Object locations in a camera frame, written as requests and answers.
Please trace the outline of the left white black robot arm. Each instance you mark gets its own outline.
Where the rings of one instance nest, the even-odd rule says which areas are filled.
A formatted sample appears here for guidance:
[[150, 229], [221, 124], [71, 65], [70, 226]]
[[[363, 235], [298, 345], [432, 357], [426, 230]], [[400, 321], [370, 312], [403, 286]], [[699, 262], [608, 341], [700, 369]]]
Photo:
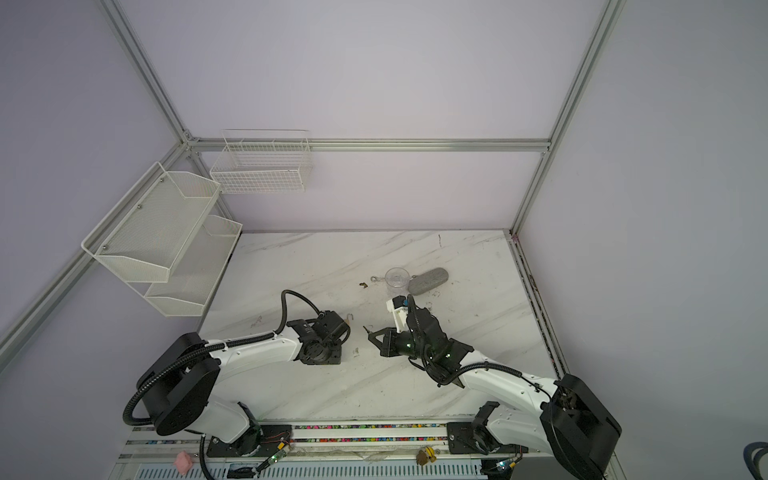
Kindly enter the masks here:
[[249, 407], [217, 397], [216, 386], [277, 363], [338, 365], [350, 334], [349, 324], [334, 311], [288, 321], [278, 333], [215, 341], [184, 334], [137, 381], [123, 421], [129, 426], [150, 425], [159, 436], [188, 431], [228, 444], [257, 440], [262, 430]]

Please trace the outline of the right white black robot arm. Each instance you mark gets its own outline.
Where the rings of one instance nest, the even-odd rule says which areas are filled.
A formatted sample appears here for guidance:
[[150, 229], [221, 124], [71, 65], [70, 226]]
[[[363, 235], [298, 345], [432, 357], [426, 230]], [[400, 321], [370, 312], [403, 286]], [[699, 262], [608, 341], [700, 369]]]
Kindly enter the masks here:
[[546, 378], [501, 364], [449, 337], [414, 300], [397, 297], [388, 309], [394, 326], [367, 333], [381, 356], [407, 358], [439, 387], [489, 396], [471, 422], [480, 453], [519, 445], [553, 456], [577, 479], [605, 476], [622, 428], [581, 378]]

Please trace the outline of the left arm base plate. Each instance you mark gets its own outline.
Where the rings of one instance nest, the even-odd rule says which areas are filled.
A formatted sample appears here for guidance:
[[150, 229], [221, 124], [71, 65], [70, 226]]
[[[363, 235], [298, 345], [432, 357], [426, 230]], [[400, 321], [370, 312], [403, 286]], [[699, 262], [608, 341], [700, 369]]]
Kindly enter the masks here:
[[289, 443], [292, 433], [290, 424], [261, 424], [249, 427], [231, 443], [214, 437], [207, 447], [206, 455], [211, 458], [266, 458], [278, 451], [281, 442]]

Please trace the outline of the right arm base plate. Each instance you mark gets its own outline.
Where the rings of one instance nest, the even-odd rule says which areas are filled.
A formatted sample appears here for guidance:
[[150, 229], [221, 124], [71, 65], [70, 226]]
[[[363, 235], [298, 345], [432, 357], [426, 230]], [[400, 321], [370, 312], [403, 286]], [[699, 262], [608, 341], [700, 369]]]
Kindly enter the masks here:
[[527, 454], [529, 449], [522, 445], [502, 445], [493, 440], [489, 433], [477, 434], [470, 422], [449, 422], [446, 424], [448, 450], [453, 455], [478, 454]]

